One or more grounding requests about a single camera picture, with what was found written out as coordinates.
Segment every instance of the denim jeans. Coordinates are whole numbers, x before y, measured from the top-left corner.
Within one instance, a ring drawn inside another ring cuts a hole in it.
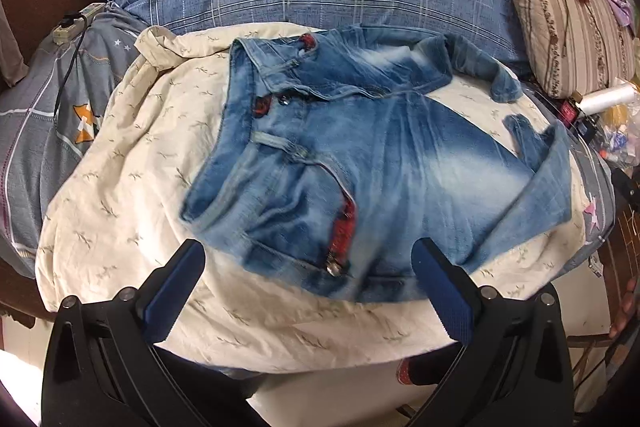
[[[562,124],[504,122],[514,156],[425,97],[453,70],[517,80],[460,36],[350,26],[299,39],[239,39],[220,135],[181,210],[203,243],[245,269],[317,295],[424,299],[413,243],[431,237],[475,270],[570,219]]]

